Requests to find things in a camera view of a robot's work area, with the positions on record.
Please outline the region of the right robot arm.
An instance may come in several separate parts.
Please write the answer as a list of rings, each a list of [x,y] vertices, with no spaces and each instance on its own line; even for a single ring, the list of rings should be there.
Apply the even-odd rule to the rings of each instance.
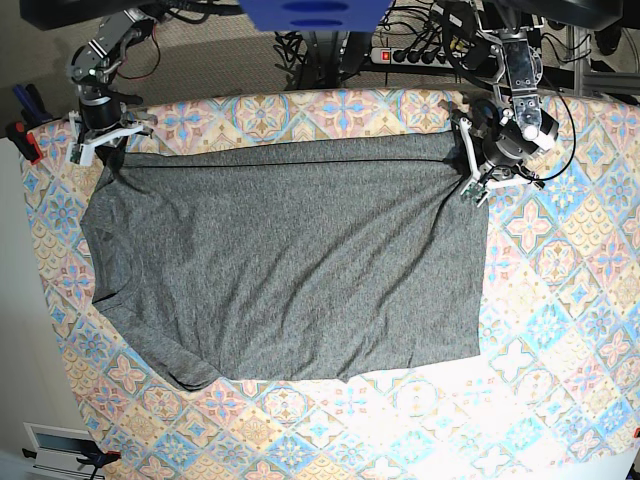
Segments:
[[[78,108],[68,115],[71,137],[65,161],[88,167],[98,151],[122,150],[130,137],[152,134],[155,118],[129,111],[141,105],[142,98],[112,86],[129,48],[147,39],[157,44],[155,29],[169,19],[199,25],[213,15],[242,13],[239,5],[216,1],[153,1],[102,19],[95,37],[78,49],[66,68]]]

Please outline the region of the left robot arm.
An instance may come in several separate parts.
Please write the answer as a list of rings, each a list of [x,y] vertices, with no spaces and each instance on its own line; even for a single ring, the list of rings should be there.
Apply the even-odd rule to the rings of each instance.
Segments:
[[[554,147],[559,124],[538,94],[543,65],[529,35],[541,24],[516,19],[500,4],[482,10],[473,1],[439,1],[434,10],[456,75],[492,94],[472,100],[467,113],[452,113],[470,173],[461,196],[481,206],[495,190],[542,189],[545,180],[525,162]]]

